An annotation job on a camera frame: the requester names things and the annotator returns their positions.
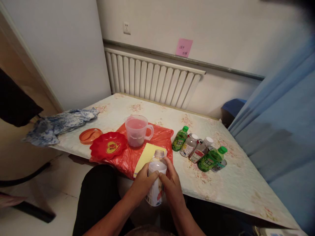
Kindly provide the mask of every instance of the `floral tablecloth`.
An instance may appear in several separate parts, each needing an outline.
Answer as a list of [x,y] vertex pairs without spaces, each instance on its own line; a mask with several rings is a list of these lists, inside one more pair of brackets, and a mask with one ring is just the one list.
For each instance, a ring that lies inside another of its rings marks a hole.
[[203,173],[188,158],[182,157],[179,152],[173,152],[174,166],[180,177],[184,194],[285,227],[300,228],[220,121],[119,93],[87,108],[92,107],[100,111],[97,119],[74,131],[60,135],[58,137],[60,143],[52,146],[53,148],[89,159],[90,146],[80,143],[80,133],[89,128],[99,128],[103,133],[116,131],[124,123],[124,118],[132,114],[143,115],[150,123],[173,129],[172,141],[177,131],[186,125],[189,127],[188,133],[195,133],[202,139],[209,136],[215,141],[213,144],[215,148],[225,146],[228,152],[224,155],[227,166],[217,173],[212,171]]

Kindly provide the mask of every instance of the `white plastic bottle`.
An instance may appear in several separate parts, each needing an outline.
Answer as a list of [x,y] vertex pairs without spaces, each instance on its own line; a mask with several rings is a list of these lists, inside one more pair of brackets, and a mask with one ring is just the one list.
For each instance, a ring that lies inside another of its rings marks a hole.
[[[164,158],[164,151],[156,150],[154,153],[154,157],[150,160],[148,176],[154,171],[158,170],[163,174],[166,174],[167,165]],[[157,207],[162,203],[162,197],[164,194],[164,186],[159,178],[154,181],[150,191],[145,197],[146,201],[153,207]]]
[[197,140],[198,136],[195,134],[192,134],[185,140],[184,145],[180,149],[180,154],[183,157],[188,157],[189,154],[194,150],[194,148],[197,146]]
[[196,148],[190,153],[189,160],[193,163],[197,163],[209,150],[213,149],[211,145],[213,144],[213,139],[206,137],[202,143],[198,143]]

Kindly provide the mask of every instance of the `blue floral cloth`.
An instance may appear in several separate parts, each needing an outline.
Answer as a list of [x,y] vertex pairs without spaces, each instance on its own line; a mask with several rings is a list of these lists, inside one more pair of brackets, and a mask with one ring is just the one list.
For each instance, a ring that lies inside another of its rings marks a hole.
[[75,109],[63,113],[42,117],[22,140],[35,146],[44,147],[59,143],[57,135],[75,130],[87,121],[95,119],[99,113],[96,109]]

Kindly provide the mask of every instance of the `white radiator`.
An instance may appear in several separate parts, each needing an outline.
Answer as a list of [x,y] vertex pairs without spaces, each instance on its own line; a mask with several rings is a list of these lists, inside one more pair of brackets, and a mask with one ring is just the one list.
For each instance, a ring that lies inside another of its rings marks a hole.
[[123,92],[186,109],[206,72],[104,48],[112,93]]

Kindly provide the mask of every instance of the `hand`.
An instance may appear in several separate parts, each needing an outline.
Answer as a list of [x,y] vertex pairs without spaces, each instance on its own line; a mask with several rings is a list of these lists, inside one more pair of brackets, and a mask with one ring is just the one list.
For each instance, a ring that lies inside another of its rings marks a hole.
[[158,171],[151,173],[148,177],[148,168],[149,163],[145,164],[138,172],[135,181],[124,196],[124,199],[131,200],[135,207],[139,206],[142,199],[148,194],[154,181],[158,178]]
[[163,173],[159,173],[158,177],[165,187],[166,199],[171,208],[173,208],[176,212],[186,209],[185,199],[183,192],[181,190],[181,185],[179,181],[178,174],[175,170],[170,159],[164,157],[164,160],[167,163],[167,177]]

